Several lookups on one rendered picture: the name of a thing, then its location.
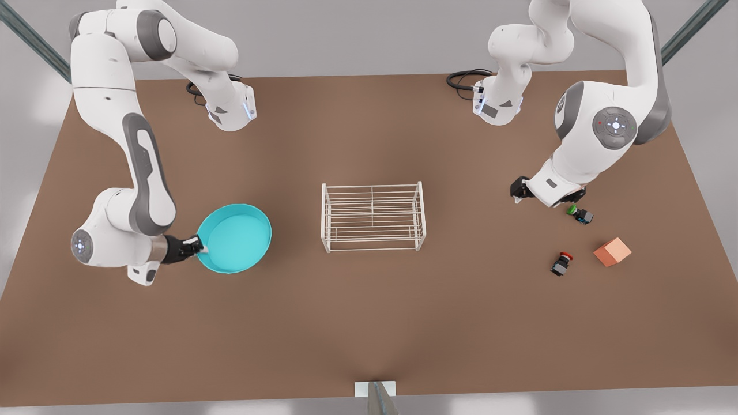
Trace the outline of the turquoise plate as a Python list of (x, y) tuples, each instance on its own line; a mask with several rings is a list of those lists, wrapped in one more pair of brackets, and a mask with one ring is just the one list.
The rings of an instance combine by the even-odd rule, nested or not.
[(206, 216), (196, 234), (204, 247), (196, 258), (208, 270), (235, 274), (263, 258), (271, 243), (272, 226), (257, 207), (231, 204)]

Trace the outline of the orange cube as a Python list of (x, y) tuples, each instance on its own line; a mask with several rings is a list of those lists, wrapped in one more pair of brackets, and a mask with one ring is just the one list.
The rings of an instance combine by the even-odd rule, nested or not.
[(612, 266), (622, 262), (631, 252), (630, 248), (622, 239), (614, 238), (595, 250), (593, 254), (602, 265)]

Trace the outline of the silver frame post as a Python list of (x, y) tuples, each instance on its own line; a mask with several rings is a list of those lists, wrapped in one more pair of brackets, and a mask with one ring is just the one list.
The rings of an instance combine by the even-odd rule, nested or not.
[(354, 383), (354, 397), (367, 399), (367, 415), (399, 415), (393, 402), (396, 396), (394, 380)]
[(0, 21), (19, 39), (71, 84), (70, 65), (55, 48), (37, 33), (7, 2), (0, 0)]
[(666, 66), (730, 0), (705, 0), (698, 10), (667, 40), (661, 49), (661, 63)]

